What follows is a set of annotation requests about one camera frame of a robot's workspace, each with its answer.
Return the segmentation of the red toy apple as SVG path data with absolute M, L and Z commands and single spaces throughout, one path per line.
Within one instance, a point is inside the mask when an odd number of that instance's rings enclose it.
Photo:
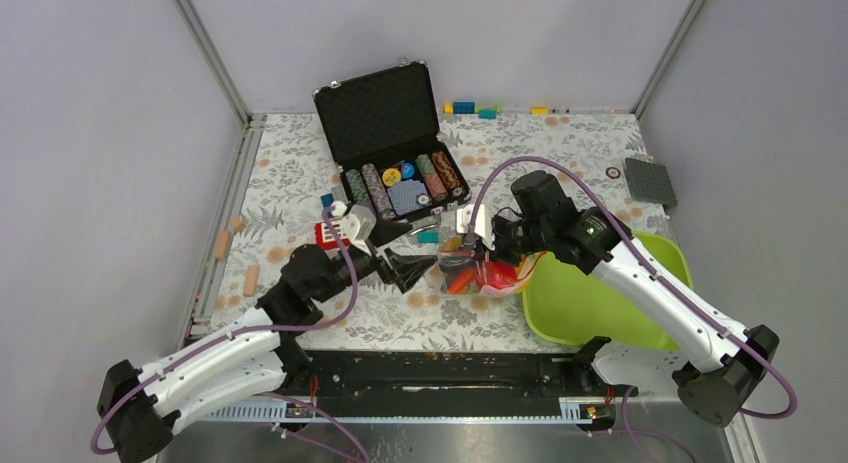
M 511 293 L 519 283 L 517 268 L 502 262 L 479 262 L 475 282 L 481 293 Z

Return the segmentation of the orange toy carrot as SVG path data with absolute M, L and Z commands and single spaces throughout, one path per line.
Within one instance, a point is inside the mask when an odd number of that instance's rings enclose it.
M 446 279 L 446 292 L 450 295 L 466 294 L 470 291 L 472 284 L 475 282 L 475 270 L 465 269 L 457 273 L 451 280 Z

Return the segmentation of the clear zip top bag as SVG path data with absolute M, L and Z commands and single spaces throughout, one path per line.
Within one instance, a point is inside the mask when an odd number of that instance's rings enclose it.
M 445 295 L 484 295 L 506 297 L 523 292 L 545 252 L 523 256 L 517 265 L 490 258 L 482 250 L 463 249 L 456 235 L 441 245 L 437 263 L 430 273 L 430 286 Z

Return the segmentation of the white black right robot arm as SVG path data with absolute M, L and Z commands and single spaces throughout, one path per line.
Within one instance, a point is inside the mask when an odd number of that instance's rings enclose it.
M 768 326 L 746 326 L 717 310 L 671 274 L 609 211 L 578 209 L 543 170 L 513 182 L 516 220 L 493 219 L 498 257 L 515 262 L 547 252 L 614 289 L 658 325 L 685 357 L 671 380 L 683 405 L 726 427 L 768 372 L 780 343 Z

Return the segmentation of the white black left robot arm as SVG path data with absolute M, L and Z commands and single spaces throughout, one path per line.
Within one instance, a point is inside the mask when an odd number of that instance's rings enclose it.
M 145 462 L 199 419 L 248 397 L 280 389 L 304 390 L 310 358 L 298 345 L 305 332 L 331 327 L 354 309 L 359 283 L 371 274 L 407 292 L 436 263 L 434 255 L 402 255 L 380 246 L 410 230 L 405 223 L 377 226 L 363 247 L 339 240 L 329 255 L 316 244 L 296 248 L 278 282 L 226 326 L 157 361 L 136 367 L 123 360 L 104 378 L 90 439 L 97 455 Z M 320 302 L 349 292 L 337 319 Z

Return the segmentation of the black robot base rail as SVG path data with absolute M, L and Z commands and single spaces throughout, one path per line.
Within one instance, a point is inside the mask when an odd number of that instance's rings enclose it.
M 608 406 L 625 386 L 602 381 L 582 352 L 307 351 L 278 393 L 336 418 L 560 417 L 565 403 Z

